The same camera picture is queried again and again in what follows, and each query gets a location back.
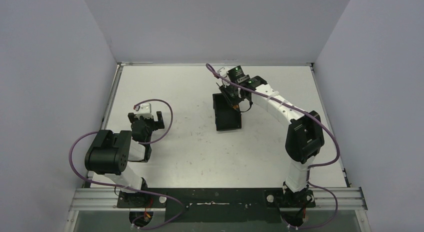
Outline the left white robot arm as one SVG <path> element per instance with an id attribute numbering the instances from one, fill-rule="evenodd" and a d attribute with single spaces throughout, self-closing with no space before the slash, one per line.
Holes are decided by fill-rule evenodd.
<path id="1" fill-rule="evenodd" d="M 230 95 L 220 89 L 221 93 L 212 95 L 216 130 L 226 131 L 241 129 L 240 102 L 230 99 Z M 169 126 L 166 128 L 163 113 L 157 110 L 153 114 L 151 102 L 165 104 L 170 112 Z M 148 99 L 134 106 L 134 112 L 129 112 L 127 118 L 130 130 L 115 133 L 109 129 L 101 129 L 91 133 L 95 135 L 84 158 L 84 166 L 88 171 L 108 176 L 114 184 L 123 185 L 123 190 L 129 191 L 128 200 L 137 208 L 148 202 L 148 193 L 142 190 L 144 178 L 135 174 L 128 167 L 128 162 L 147 163 L 152 154 L 152 144 L 159 142 L 170 131 L 174 112 L 171 105 L 163 99 Z M 153 133 L 165 130 L 163 135 L 152 140 Z"/>

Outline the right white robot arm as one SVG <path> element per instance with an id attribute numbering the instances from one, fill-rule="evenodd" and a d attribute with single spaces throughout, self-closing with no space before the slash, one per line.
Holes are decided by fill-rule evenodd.
<path id="1" fill-rule="evenodd" d="M 323 129 L 317 124 L 320 115 L 314 110 L 309 116 L 295 110 L 294 105 L 263 78 L 258 75 L 250 77 L 241 66 L 222 67 L 218 74 L 223 77 L 219 89 L 231 106 L 248 100 L 286 126 L 285 151 L 291 162 L 281 198 L 287 206 L 295 206 L 302 199 L 301 191 L 308 187 L 308 167 L 325 143 Z"/>

